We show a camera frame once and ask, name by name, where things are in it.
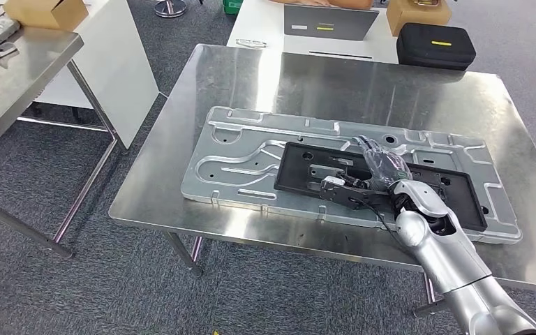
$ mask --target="stainless steel table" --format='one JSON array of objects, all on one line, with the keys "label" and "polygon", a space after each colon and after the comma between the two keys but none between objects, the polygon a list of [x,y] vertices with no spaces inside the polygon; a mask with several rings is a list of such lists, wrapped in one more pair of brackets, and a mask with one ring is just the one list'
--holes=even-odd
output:
[{"label": "stainless steel table", "polygon": [[110,208],[119,224],[163,230],[193,271],[176,232],[421,271],[382,230],[183,199],[215,105],[484,138],[524,236],[477,250],[502,284],[536,289],[536,148],[498,76],[198,45]]},{"label": "stainless steel table", "polygon": [[[18,31],[10,39],[17,51],[0,59],[0,137],[16,120],[31,121],[53,126],[81,128],[90,131],[103,131],[112,136],[112,142],[94,168],[80,194],[72,204],[67,216],[62,221],[55,236],[50,239],[15,218],[0,208],[0,220],[20,231],[39,244],[51,248],[57,253],[70,257],[72,252],[59,244],[91,185],[98,176],[112,150],[119,145],[124,151],[122,141],[107,119],[102,107],[85,82],[81,72],[72,60],[73,55],[83,46],[83,41],[76,33],[47,29],[26,28]],[[61,122],[21,117],[23,111],[31,104],[52,78],[67,66],[77,83],[85,93],[94,111],[100,117],[104,127],[65,124]]]}]

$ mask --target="stamped metal sheet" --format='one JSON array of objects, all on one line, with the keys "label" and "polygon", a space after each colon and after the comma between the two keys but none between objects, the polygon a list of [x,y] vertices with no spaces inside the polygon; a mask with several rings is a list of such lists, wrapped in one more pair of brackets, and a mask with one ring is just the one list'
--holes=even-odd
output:
[{"label": "stamped metal sheet", "polygon": [[[473,241],[514,244],[516,217],[483,140],[461,135],[213,107],[184,175],[185,198],[270,213],[381,228],[372,211],[274,189],[287,142],[360,153],[352,137],[365,135],[407,162],[471,176],[488,228],[466,230]],[[394,229],[393,213],[382,213]]]}]

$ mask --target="table leg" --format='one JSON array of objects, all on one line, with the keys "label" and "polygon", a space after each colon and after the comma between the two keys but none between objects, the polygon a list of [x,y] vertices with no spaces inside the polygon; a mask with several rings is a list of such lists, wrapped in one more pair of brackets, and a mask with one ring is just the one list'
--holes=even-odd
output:
[{"label": "table leg", "polygon": [[436,299],[433,283],[426,275],[426,273],[424,274],[424,286],[426,287],[426,300],[428,303],[414,310],[414,316],[416,316],[417,318],[426,315],[434,315],[438,311],[447,309],[447,304],[444,299]]},{"label": "table leg", "polygon": [[21,232],[22,234],[26,235],[27,237],[34,240],[36,243],[40,244],[41,246],[45,246],[46,248],[62,255],[65,258],[69,258],[70,256],[73,255],[72,251],[52,241],[50,238],[46,237],[41,232],[30,227],[29,225],[27,225],[20,219],[14,217],[13,215],[9,214],[8,212],[4,211],[1,208],[0,208],[0,221],[9,225],[14,230],[17,230],[18,232]]},{"label": "table leg", "polygon": [[113,139],[112,143],[110,143],[110,145],[107,146],[107,149],[103,153],[103,156],[100,158],[98,165],[95,166],[94,170],[91,172],[91,175],[87,179],[87,182],[81,189],[81,192],[79,192],[79,195],[75,198],[75,201],[70,206],[70,209],[68,213],[66,214],[65,219],[61,223],[59,229],[57,230],[57,233],[54,235],[54,241],[56,243],[59,243],[61,239],[63,238],[63,236],[65,235],[68,229],[68,226],[70,225],[70,222],[75,217],[75,214],[79,210],[79,207],[81,207],[81,204],[83,203],[83,200],[85,200],[85,197],[87,196],[87,193],[89,192],[89,189],[96,181],[96,178],[100,174],[100,171],[102,170],[108,157],[110,157],[110,154],[114,150],[114,147],[116,146],[117,143],[118,141],[116,141],[116,139]]},{"label": "table leg", "polygon": [[424,274],[424,285],[426,286],[426,300],[429,304],[433,304],[436,302],[433,282],[429,279],[429,277]]},{"label": "table leg", "polygon": [[81,70],[79,70],[77,64],[75,64],[75,61],[69,61],[66,67],[70,71],[73,78],[75,78],[77,84],[79,84],[81,91],[83,91],[83,94],[85,94],[85,97],[87,98],[91,106],[94,108],[94,112],[102,121],[103,126],[107,129],[108,132],[110,132],[110,135],[112,135],[112,137],[118,141],[118,145],[122,149],[122,153],[125,154],[128,149],[126,148],[126,146],[124,146],[122,139],[120,138],[120,136],[118,136],[118,132],[116,132],[116,129],[112,125],[112,122],[110,122],[110,119],[108,119],[106,113],[103,110],[102,105],[98,101],[95,93],[91,90],[91,87],[85,80],[85,77],[83,77]]},{"label": "table leg", "polygon": [[188,267],[188,270],[192,272],[194,276],[200,277],[202,275],[202,269],[196,264],[196,260],[198,259],[198,255],[200,254],[200,245],[202,242],[202,238],[200,236],[196,237],[191,255],[190,253],[188,253],[186,247],[184,246],[184,243],[182,243],[176,233],[163,232],[163,236],[167,238],[177,255],[186,264],[186,267]]},{"label": "table leg", "polygon": [[426,304],[418,307],[414,310],[414,316],[416,318],[422,318],[427,315],[434,315],[436,312],[443,311],[449,308],[447,302],[444,299],[433,302],[432,304]]}]

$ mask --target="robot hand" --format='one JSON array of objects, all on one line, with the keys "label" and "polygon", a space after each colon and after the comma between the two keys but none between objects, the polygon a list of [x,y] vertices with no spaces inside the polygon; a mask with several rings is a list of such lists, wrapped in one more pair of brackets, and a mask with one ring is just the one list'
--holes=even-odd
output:
[{"label": "robot hand", "polygon": [[366,164],[371,169],[370,189],[388,191],[398,180],[412,179],[408,164],[399,155],[383,149],[375,140],[366,136],[354,137],[362,150]]},{"label": "robot hand", "polygon": [[373,175],[369,186],[392,196],[399,241],[443,294],[463,332],[536,334],[536,322],[496,282],[438,194],[429,185],[411,180],[400,156],[364,136],[355,140]]}]

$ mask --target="person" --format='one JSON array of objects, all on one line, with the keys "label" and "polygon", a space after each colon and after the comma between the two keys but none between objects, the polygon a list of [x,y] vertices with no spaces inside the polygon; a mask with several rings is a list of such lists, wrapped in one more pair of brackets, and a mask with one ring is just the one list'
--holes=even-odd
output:
[{"label": "person", "polygon": [[305,6],[335,6],[351,9],[371,9],[373,0],[271,0],[280,3],[298,3]]}]

